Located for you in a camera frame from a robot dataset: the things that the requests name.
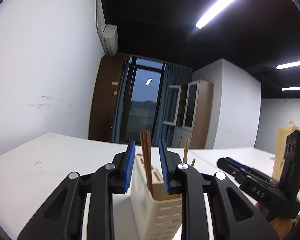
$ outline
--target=white air conditioning unit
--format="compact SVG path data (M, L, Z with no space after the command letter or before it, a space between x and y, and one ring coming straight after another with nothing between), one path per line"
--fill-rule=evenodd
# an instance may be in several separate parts
M103 31L103 39L105 41L106 50L105 53L107 55L115 55L118 51L118 32L117 26L107 24Z

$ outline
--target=brown paper bag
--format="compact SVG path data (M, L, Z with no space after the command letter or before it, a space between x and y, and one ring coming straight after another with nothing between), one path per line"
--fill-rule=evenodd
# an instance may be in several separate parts
M272 172L272 177L276 180L280 180L281 177L284 164L284 151L286 148L287 136L295 130L300 131L300 126L296 126L292 120L287 122L284 128L278 129L277 143L275 147L275 159Z

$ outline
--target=blue curtain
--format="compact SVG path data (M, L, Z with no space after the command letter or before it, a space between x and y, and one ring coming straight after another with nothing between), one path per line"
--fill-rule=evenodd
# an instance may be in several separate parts
M162 92L160 98L159 111L157 116L157 121L154 127L154 134L152 139L152 145L158 146L159 140L164 138L167 146L171 146L174 126L165 125L163 121L170 113L169 106L173 105L174 97L169 97L170 85L184 85L188 84L192 80L192 69L183 67L177 64L166 63L166 68L164 71Z
M124 63L123 63L124 68L121 74L117 106L116 106L113 125L112 125L112 133L111 133L112 142L118 142L120 140L120 127L121 127L122 110L123 110L123 96L124 96L124 90L127 82L129 58L130 58L129 54L117 53L116 56L124 58Z

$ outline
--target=beige plastic container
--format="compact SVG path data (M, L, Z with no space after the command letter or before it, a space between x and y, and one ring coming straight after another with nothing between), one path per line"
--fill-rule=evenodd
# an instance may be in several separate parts
M152 197L146 186L141 154L136 154L131 183L131 203L140 240L171 240L182 222L182 195L169 195L159 171L152 169Z

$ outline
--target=ceiling light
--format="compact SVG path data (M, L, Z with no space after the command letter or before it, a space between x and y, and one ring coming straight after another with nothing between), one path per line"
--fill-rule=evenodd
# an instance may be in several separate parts
M234 0L218 0L197 22L195 25L197 28L201 29L209 21L211 21L219 12L226 8Z
M281 89L281 91L287 91L287 90L300 90L300 87L282 88L282 89Z
M295 66L300 66L300 61L277 65L277 69L282 69L282 68L287 68L287 67L295 67Z

